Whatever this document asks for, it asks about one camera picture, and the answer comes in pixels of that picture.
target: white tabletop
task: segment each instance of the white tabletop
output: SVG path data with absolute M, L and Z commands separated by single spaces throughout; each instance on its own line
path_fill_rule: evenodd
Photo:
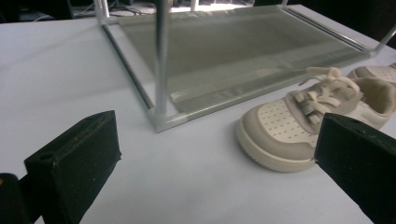
M 396 62 L 396 50 L 342 68 Z M 281 174 L 241 150 L 235 122 L 297 85 L 155 133 L 97 20 L 0 25 L 0 172 L 75 123 L 115 110 L 122 160 L 81 223 L 371 223 L 318 167 Z M 382 131 L 396 137 L 396 118 Z

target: shoelace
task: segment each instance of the shoelace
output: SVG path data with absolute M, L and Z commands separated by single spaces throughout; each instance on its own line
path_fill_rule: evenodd
M 342 81 L 352 88 L 356 93 L 360 92 L 359 86 L 347 77 L 343 77 L 342 72 L 338 68 L 320 68 L 320 67 L 308 67 L 306 71 L 309 73 L 322 74 L 314 77 L 310 77 L 307 80 L 300 83 L 304 85 L 307 81 L 311 79 L 316 79 L 323 82 L 321 87 L 320 95 L 315 91 L 309 91 L 306 94 L 298 93 L 294 95 L 294 100 L 297 102 L 298 106 L 303 111 L 304 115 L 313 124 L 320 123 L 319 114 L 325 114 L 332 112 L 327 105 L 332 105 L 338 107 L 341 102 L 332 97 L 329 85 L 335 81 Z

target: shoe sole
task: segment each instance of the shoe sole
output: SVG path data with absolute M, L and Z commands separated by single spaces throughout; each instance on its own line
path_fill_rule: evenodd
M 293 161 L 277 157 L 260 148 L 253 142 L 245 131 L 242 120 L 236 126 L 236 138 L 242 149 L 246 151 L 251 159 L 258 164 L 278 172 L 299 172 L 315 166 L 314 160 Z

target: shoe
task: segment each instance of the shoe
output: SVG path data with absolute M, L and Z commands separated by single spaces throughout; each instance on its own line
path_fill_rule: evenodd
M 387 81 L 375 77 L 352 80 L 337 68 L 307 71 L 326 75 L 309 78 L 319 83 L 308 89 L 250 109 L 236 126 L 236 137 L 246 153 L 272 170 L 298 172 L 315 165 L 325 113 L 351 117 L 379 129 L 396 108 L 396 89 Z
M 396 63 L 390 66 L 363 66 L 352 70 L 348 75 L 351 78 L 377 77 L 390 82 L 396 87 Z

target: white table surface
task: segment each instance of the white table surface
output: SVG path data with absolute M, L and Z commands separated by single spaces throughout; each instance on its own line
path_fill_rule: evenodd
M 394 62 L 396 50 L 385 48 L 342 70 Z M 121 161 L 81 223 L 371 223 L 320 168 L 272 172 L 238 146 L 234 125 L 246 111 L 300 88 L 155 133 L 97 20 L 2 24 L 0 172 L 22 178 L 28 156 L 81 119 L 115 110 Z M 393 117 L 382 131 L 396 137 L 395 126 Z

